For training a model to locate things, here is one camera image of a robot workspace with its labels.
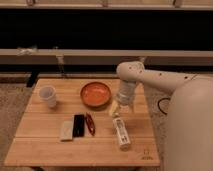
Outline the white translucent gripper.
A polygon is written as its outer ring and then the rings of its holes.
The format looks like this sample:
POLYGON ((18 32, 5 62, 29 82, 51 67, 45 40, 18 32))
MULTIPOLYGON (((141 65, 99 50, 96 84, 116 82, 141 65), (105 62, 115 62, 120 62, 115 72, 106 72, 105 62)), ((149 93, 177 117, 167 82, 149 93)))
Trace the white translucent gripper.
POLYGON ((109 109, 109 115, 114 117, 116 111, 119 109, 119 104, 127 106, 133 103, 135 98, 135 89, 137 84, 135 82, 120 81, 118 92, 116 93, 116 100, 112 101, 109 109))

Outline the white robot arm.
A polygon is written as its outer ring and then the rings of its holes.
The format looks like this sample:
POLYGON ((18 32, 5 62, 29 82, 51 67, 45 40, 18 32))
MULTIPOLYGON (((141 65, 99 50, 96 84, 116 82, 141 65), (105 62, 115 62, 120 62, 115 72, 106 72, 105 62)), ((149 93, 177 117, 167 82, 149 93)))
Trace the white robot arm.
POLYGON ((164 171, 213 171, 213 77, 148 70, 139 61, 116 68, 119 89, 109 110, 133 103, 138 84, 171 96, 166 121, 164 171))

